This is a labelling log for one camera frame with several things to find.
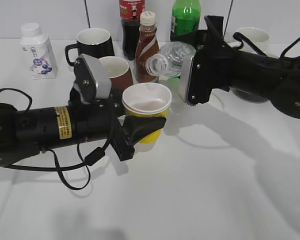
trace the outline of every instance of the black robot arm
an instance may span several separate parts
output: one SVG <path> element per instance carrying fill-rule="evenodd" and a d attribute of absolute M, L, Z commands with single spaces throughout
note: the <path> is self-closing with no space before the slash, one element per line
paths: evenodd
<path fill-rule="evenodd" d="M 300 119 L 300 56 L 268 57 L 240 33 L 234 38 L 241 46 L 231 48 L 222 38 L 223 17 L 206 16 L 207 30 L 197 33 L 195 55 L 183 60 L 179 95 L 188 105 L 209 101 L 212 89 L 230 88 L 269 99 L 282 113 Z M 240 51 L 243 42 L 258 54 Z"/>
<path fill-rule="evenodd" d="M 122 92 L 112 89 L 111 81 L 98 59 L 80 55 L 75 61 L 74 73 L 76 79 L 67 106 L 30 109 L 32 98 L 29 95 L 18 89 L 0 89 L 0 93 L 16 91 L 29 99 L 29 105 L 23 111 L 0 103 L 0 167 L 58 172 L 67 187 L 80 190 L 82 188 L 72 187 L 65 181 L 63 171 L 92 166 L 105 156 L 109 145 L 120 161 L 132 159 L 134 145 L 164 127 L 165 117 L 126 116 L 121 125 L 118 117 L 125 115 Z M 97 147 L 83 159 L 79 144 L 101 139 L 106 139 L 104 146 Z M 53 149 L 70 145 L 77 145 L 82 163 L 60 167 Z M 14 165 L 46 151 L 53 153 L 56 167 Z"/>

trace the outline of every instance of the white wall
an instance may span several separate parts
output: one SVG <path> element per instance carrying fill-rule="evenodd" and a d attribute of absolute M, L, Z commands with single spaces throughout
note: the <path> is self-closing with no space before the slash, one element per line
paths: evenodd
<path fill-rule="evenodd" d="M 200 28 L 204 15 L 227 16 L 231 0 L 200 0 Z M 175 0 L 146 0 L 146 9 L 157 13 L 157 37 L 167 41 Z M 87 0 L 92 27 L 109 30 L 122 40 L 119 0 Z M 87 28 L 84 0 L 0 0 L 0 38 L 19 38 L 20 26 L 39 22 L 52 39 L 74 39 Z M 300 36 L 300 0 L 234 0 L 229 32 L 244 26 L 267 30 L 272 43 L 290 43 Z"/>
<path fill-rule="evenodd" d="M 247 26 L 268 31 L 271 43 L 292 43 L 300 37 L 300 0 L 234 0 L 228 30 Z"/>
<path fill-rule="evenodd" d="M 0 38 L 20 38 L 21 25 L 30 22 L 52 39 L 74 39 L 88 27 L 83 0 L 0 0 Z"/>
<path fill-rule="evenodd" d="M 153 11 L 157 15 L 157 38 L 161 42 L 170 39 L 171 13 L 176 0 L 145 0 L 146 10 Z M 114 40 L 122 40 L 122 27 L 120 24 L 119 0 L 108 0 L 102 3 L 100 0 L 87 0 L 91 27 L 108 29 Z M 226 16 L 230 7 L 230 0 L 200 0 L 202 7 L 200 27 L 206 28 L 204 16 Z"/>

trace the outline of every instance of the bottle cap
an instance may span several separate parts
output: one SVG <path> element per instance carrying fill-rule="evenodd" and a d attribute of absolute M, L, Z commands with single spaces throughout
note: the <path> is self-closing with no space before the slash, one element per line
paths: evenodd
<path fill-rule="evenodd" d="M 33 38 L 42 34 L 41 27 L 36 22 L 30 22 L 22 25 L 21 32 L 23 36 Z"/>
<path fill-rule="evenodd" d="M 141 13 L 140 22 L 145 26 L 152 26 L 156 24 L 156 14 L 152 11 L 144 11 Z"/>

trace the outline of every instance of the green bottle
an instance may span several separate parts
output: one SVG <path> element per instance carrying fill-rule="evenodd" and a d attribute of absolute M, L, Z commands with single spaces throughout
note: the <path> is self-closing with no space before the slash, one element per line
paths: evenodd
<path fill-rule="evenodd" d="M 199 29 L 201 5 L 199 0 L 176 0 L 172 9 L 170 40 Z"/>

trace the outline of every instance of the white plastic bottle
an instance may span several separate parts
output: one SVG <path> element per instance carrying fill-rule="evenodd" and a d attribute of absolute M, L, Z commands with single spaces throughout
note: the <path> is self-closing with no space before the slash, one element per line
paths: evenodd
<path fill-rule="evenodd" d="M 20 45 L 32 79 L 53 79 L 57 76 L 57 63 L 48 35 L 38 23 L 21 26 Z"/>
<path fill-rule="evenodd" d="M 145 69 L 151 76 L 178 77 L 184 56 L 196 54 L 196 49 L 190 44 L 175 41 L 164 45 L 159 53 L 148 58 Z"/>

